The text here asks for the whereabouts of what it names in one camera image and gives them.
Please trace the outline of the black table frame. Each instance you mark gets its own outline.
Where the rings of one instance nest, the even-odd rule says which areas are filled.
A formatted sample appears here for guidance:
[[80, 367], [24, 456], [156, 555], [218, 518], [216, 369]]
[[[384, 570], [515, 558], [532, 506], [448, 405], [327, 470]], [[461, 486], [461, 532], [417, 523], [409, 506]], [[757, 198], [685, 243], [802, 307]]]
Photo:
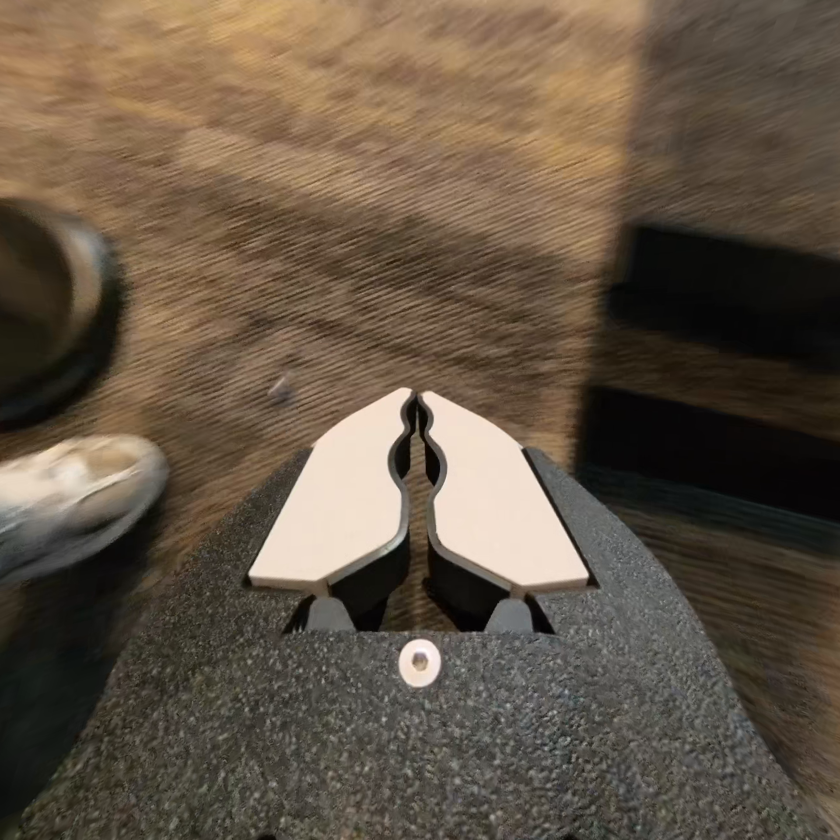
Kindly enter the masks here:
[[638, 220], [600, 314], [581, 482], [838, 522], [838, 251]]

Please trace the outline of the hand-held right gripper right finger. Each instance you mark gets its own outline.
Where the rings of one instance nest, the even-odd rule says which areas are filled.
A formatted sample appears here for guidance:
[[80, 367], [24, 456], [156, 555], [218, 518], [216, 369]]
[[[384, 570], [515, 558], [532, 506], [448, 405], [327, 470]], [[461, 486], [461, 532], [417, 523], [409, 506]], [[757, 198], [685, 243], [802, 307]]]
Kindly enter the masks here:
[[514, 596], [584, 589], [590, 572], [525, 448], [435, 392], [419, 393], [417, 409], [430, 571]]

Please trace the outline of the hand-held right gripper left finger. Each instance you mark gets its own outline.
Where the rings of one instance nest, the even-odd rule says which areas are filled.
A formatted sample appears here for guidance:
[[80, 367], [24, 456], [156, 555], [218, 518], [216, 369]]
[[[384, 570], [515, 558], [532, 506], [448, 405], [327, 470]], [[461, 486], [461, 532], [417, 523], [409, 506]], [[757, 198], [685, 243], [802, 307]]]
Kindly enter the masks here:
[[251, 585], [332, 592], [404, 541], [408, 495], [396, 455], [413, 434], [414, 398], [397, 388], [316, 440], [248, 570]]

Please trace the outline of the person's white shoe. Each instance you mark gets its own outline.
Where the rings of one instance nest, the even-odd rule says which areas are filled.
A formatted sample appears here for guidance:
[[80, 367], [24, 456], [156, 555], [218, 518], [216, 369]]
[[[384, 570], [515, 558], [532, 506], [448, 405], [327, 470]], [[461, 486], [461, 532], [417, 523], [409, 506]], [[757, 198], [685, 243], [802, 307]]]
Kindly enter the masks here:
[[2, 585], [105, 550], [152, 510], [168, 477], [161, 448], [128, 434], [69, 438], [2, 461]]

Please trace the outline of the dark round object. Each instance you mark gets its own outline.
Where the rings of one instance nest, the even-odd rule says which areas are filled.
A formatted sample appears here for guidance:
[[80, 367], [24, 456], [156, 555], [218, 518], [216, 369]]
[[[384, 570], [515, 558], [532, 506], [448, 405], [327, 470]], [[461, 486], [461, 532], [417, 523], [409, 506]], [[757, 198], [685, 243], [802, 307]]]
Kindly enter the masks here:
[[57, 415], [109, 368], [126, 288], [112, 241], [86, 219], [1, 201], [1, 425]]

